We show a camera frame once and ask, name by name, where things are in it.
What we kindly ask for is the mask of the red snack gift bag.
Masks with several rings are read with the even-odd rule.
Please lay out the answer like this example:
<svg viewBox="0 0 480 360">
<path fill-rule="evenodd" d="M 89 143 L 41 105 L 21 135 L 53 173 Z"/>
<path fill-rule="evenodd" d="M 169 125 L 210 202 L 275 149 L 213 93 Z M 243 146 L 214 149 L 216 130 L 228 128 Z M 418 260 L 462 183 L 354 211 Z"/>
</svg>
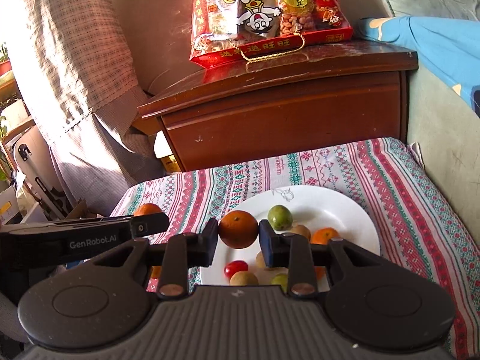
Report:
<svg viewBox="0 0 480 360">
<path fill-rule="evenodd" d="M 352 35 L 337 0 L 193 0 L 190 60 L 256 62 Z"/>
</svg>

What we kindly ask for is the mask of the dark wooden nightstand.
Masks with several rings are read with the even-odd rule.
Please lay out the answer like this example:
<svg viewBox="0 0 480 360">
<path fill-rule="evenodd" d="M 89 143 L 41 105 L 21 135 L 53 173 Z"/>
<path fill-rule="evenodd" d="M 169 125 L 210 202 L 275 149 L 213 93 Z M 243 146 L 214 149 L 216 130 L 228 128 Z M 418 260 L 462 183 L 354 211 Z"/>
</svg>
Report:
<svg viewBox="0 0 480 360">
<path fill-rule="evenodd" d="M 414 51 L 373 41 L 196 72 L 138 109 L 184 171 L 378 137 L 404 140 Z"/>
</svg>

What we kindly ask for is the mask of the striped patterned tablecloth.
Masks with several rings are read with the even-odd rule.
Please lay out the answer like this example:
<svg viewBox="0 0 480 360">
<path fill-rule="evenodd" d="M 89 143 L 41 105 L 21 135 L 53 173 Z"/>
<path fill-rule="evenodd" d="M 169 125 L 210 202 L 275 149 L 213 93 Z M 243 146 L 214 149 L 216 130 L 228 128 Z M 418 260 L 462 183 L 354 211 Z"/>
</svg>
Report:
<svg viewBox="0 0 480 360">
<path fill-rule="evenodd" d="M 170 234 L 195 231 L 239 203 L 291 185 L 338 191 L 372 219 L 381 254 L 444 287 L 456 305 L 446 348 L 458 359 L 479 355 L 479 247 L 411 150 L 377 138 L 272 158 L 183 172 L 128 189 L 115 216 L 159 206 Z"/>
</svg>

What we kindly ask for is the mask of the brown kiwi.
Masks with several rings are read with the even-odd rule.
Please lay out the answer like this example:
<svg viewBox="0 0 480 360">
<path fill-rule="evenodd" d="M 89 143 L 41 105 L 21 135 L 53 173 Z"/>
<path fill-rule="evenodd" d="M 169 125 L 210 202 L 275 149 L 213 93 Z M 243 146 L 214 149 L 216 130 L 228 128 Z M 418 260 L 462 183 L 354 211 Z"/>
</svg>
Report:
<svg viewBox="0 0 480 360">
<path fill-rule="evenodd" d="M 298 224 L 294 227 L 292 227 L 290 230 L 289 230 L 290 233 L 293 233 L 293 234 L 297 234 L 297 235 L 301 235 L 301 236 L 304 236 L 308 241 L 311 240 L 311 232 L 310 230 L 304 226 L 304 225 L 301 225 L 301 224 Z"/>
<path fill-rule="evenodd" d="M 262 252 L 258 252 L 256 255 L 256 266 L 260 269 L 266 269 L 266 263 L 264 261 L 264 255 Z"/>
</svg>

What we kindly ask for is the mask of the white floral plate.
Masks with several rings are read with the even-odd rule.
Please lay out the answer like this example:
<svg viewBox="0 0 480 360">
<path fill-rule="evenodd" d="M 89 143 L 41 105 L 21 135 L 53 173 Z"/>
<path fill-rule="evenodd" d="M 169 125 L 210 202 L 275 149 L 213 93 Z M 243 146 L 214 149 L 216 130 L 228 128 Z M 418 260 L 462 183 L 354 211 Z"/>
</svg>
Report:
<svg viewBox="0 0 480 360">
<path fill-rule="evenodd" d="M 312 233 L 322 228 L 334 228 L 349 242 L 376 255 L 380 254 L 380 242 L 374 222 L 360 205 L 339 192 L 318 186 L 294 185 L 250 197 L 237 208 L 261 221 L 267 219 L 269 210 L 275 205 L 283 205 L 289 209 L 294 225 L 304 225 Z M 237 260 L 248 264 L 249 271 L 256 275 L 261 285 L 269 285 L 275 275 L 288 272 L 285 268 L 266 270 L 259 267 L 256 263 L 259 252 L 258 241 L 241 250 L 231 249 L 219 241 L 210 267 L 199 269 L 201 284 L 228 285 L 230 280 L 224 274 L 224 267 Z"/>
</svg>

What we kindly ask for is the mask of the white cardboard box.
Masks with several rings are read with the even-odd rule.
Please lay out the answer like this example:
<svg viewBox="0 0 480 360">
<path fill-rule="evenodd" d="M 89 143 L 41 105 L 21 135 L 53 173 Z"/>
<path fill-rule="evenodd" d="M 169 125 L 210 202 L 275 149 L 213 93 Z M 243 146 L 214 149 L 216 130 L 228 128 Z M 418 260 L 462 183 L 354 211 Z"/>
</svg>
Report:
<svg viewBox="0 0 480 360">
<path fill-rule="evenodd" d="M 0 193 L 1 225 L 7 224 L 18 213 L 20 213 L 20 209 L 16 197 L 16 189 L 13 186 L 9 186 Z"/>
</svg>

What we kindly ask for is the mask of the grey-green sofa cushion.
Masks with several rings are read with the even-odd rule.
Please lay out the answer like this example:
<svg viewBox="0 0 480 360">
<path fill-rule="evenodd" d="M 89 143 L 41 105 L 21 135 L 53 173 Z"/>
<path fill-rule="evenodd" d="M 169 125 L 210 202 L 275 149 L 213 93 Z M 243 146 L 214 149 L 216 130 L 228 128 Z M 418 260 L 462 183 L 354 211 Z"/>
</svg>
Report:
<svg viewBox="0 0 480 360">
<path fill-rule="evenodd" d="M 479 0 L 383 0 L 392 16 L 479 20 Z M 479 117 L 421 63 L 410 77 L 408 142 L 418 143 L 428 176 L 479 239 Z"/>
</svg>

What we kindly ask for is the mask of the blue cartoon pillow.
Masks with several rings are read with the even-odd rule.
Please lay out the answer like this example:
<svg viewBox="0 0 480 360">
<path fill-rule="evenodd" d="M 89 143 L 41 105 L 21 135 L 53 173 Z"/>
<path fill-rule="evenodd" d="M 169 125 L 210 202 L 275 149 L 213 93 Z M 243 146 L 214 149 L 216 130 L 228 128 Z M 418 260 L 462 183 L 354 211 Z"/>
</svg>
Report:
<svg viewBox="0 0 480 360">
<path fill-rule="evenodd" d="M 414 50 L 421 63 L 479 113 L 479 22 L 427 16 L 361 19 L 359 38 Z"/>
</svg>

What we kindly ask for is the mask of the red cherry tomato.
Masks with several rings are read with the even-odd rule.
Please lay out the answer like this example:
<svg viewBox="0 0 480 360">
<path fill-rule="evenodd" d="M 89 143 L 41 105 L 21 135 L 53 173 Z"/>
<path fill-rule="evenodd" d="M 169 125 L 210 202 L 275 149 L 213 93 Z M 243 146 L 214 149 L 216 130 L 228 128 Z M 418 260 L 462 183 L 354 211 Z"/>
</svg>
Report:
<svg viewBox="0 0 480 360">
<path fill-rule="evenodd" d="M 235 260 L 232 262 L 227 263 L 224 266 L 224 275 L 230 281 L 231 278 L 238 272 L 247 272 L 249 270 L 249 266 L 245 261 L 242 260 Z"/>
</svg>

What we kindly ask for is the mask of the yellow-brown small fruit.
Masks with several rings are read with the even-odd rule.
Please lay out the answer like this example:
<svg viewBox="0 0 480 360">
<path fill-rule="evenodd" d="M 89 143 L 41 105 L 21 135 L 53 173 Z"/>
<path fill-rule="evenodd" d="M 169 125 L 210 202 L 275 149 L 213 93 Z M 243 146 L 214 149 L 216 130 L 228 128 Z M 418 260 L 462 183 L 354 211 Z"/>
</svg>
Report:
<svg viewBox="0 0 480 360">
<path fill-rule="evenodd" d="M 229 284 L 232 286 L 254 286 L 258 285 L 259 281 L 256 275 L 249 271 L 238 271 L 232 275 Z"/>
</svg>

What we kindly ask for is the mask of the small orange mandarin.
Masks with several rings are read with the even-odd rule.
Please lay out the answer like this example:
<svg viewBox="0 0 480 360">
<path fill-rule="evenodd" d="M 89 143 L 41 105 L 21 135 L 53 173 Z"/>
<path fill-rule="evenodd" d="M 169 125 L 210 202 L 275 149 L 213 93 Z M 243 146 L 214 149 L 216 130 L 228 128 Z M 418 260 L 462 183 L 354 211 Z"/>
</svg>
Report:
<svg viewBox="0 0 480 360">
<path fill-rule="evenodd" d="M 312 234 L 310 242 L 316 245 L 327 245 L 329 240 L 340 238 L 340 234 L 334 228 L 322 228 Z"/>
</svg>

